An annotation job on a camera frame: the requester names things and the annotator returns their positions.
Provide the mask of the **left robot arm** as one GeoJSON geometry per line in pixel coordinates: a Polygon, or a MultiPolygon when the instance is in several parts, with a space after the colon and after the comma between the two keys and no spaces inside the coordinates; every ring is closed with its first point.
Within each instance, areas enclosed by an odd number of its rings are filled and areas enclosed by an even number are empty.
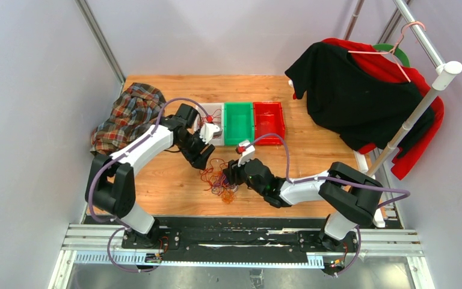
{"type": "Polygon", "coordinates": [[[135,177],[158,154],[173,146],[179,148],[191,167],[204,170],[215,150],[211,140],[221,134],[221,128],[209,120],[191,132],[198,111],[181,104],[176,114],[160,114],[145,134],[131,144],[111,154],[97,154],[92,161],[85,200],[97,222],[96,208],[110,214],[115,221],[137,235],[146,249],[159,244],[159,220],[147,213],[136,200],[135,177]]]}

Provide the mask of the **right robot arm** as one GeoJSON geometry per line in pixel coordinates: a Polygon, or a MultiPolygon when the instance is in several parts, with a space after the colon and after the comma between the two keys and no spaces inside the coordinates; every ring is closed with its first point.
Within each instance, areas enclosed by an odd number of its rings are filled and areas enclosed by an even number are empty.
{"type": "Polygon", "coordinates": [[[288,180],[258,159],[245,164],[232,160],[223,174],[228,184],[245,184],[275,208],[326,201],[335,212],[327,216],[315,242],[327,251],[341,246],[353,229],[373,224],[383,193],[378,181],[341,162],[320,174],[288,180]]]}

